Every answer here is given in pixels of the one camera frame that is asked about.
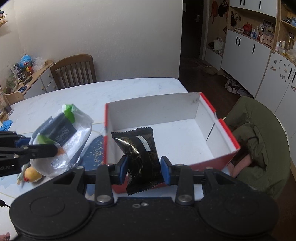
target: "cable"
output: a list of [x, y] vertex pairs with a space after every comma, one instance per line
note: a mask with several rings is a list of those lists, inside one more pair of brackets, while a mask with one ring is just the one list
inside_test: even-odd
[[5, 206], [10, 208], [10, 206], [8, 206], [7, 204], [5, 204], [5, 202], [0, 199], [0, 207], [5, 207]]

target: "blue glove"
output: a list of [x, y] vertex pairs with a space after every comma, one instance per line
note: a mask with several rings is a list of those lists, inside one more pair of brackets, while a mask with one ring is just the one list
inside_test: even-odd
[[12, 125], [12, 120], [6, 120], [5, 122], [3, 122], [2, 127], [0, 127], [0, 131], [8, 131], [11, 125]]

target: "barcode sticker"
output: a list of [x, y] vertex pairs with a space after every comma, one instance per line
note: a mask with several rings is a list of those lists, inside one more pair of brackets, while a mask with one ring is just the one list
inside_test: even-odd
[[151, 151], [150, 146], [148, 145], [148, 143], [147, 143], [147, 141], [145, 140], [144, 137], [142, 137], [142, 136], [136, 136], [136, 137], [138, 137], [139, 140], [143, 143], [146, 151]]

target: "black snack packet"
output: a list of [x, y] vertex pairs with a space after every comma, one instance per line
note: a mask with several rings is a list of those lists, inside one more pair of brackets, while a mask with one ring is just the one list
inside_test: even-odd
[[151, 127], [111, 134], [123, 153], [131, 157], [126, 187], [128, 195], [148, 190], [164, 182]]

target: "white drawer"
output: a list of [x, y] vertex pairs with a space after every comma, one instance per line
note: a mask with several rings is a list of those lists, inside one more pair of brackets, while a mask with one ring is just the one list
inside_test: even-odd
[[42, 75], [41, 80], [43, 82], [44, 87], [46, 88], [50, 82], [53, 80], [52, 73], [50, 71], [50, 68], [48, 68]]

